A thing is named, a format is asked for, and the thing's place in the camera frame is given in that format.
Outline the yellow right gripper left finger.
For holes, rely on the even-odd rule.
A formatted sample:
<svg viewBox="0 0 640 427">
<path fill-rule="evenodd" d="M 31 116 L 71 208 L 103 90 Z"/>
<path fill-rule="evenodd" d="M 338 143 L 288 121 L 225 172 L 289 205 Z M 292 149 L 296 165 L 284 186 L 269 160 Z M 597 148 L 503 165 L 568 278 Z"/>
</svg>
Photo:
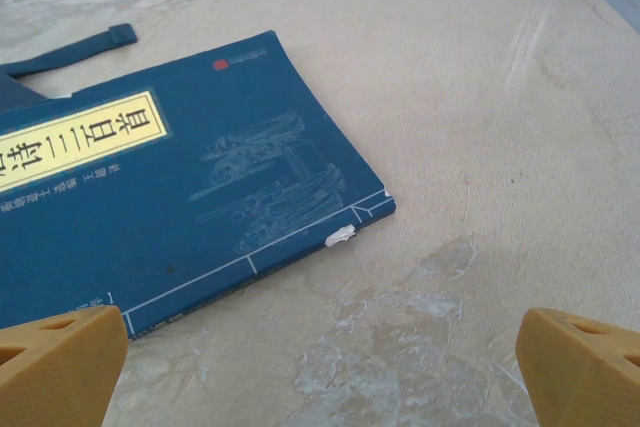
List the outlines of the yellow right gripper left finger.
<svg viewBox="0 0 640 427">
<path fill-rule="evenodd" d="M 0 427 L 101 427 L 127 350 L 114 305 L 0 329 Z"/>
</svg>

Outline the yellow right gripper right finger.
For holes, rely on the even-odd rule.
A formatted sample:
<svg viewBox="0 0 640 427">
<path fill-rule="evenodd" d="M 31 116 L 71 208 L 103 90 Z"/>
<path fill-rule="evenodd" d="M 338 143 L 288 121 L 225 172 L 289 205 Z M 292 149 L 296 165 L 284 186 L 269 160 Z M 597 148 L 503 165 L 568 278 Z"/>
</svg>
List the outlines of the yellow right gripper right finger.
<svg viewBox="0 0 640 427">
<path fill-rule="evenodd" d="M 640 332 L 531 308 L 516 358 L 540 427 L 640 427 Z"/>
</svg>

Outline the blue book with yellow label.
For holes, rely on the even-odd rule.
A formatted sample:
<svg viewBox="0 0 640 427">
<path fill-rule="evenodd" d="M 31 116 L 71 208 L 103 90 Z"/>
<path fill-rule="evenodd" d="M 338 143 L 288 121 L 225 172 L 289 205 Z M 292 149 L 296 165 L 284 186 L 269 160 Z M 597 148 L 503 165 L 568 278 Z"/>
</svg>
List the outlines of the blue book with yellow label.
<svg viewBox="0 0 640 427">
<path fill-rule="evenodd" d="M 273 31 L 58 98 L 0 66 L 0 328 L 137 338 L 395 208 Z"/>
</svg>

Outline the navy blue student backpack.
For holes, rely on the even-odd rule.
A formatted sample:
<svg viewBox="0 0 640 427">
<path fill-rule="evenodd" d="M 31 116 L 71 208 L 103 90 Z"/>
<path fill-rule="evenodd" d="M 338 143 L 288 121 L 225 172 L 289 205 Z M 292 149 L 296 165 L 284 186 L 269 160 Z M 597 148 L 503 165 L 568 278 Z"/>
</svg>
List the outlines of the navy blue student backpack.
<svg viewBox="0 0 640 427">
<path fill-rule="evenodd" d="M 0 64 L 0 73 L 12 78 L 63 68 L 103 52 L 125 47 L 138 41 L 129 23 L 110 26 L 106 31 L 81 39 L 36 57 Z"/>
</svg>

